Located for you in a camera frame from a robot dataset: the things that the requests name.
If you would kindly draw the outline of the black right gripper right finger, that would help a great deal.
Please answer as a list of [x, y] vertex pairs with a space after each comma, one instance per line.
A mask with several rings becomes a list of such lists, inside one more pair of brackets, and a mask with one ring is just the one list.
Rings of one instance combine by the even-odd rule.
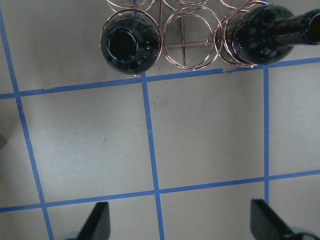
[[250, 201], [250, 232], [255, 240], [299, 240], [263, 199]]

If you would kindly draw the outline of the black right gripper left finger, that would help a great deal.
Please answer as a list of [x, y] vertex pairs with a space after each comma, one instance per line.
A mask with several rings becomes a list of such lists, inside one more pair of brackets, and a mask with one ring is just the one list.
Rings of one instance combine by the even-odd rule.
[[77, 240], [108, 240], [111, 235], [108, 202], [97, 202], [77, 235]]

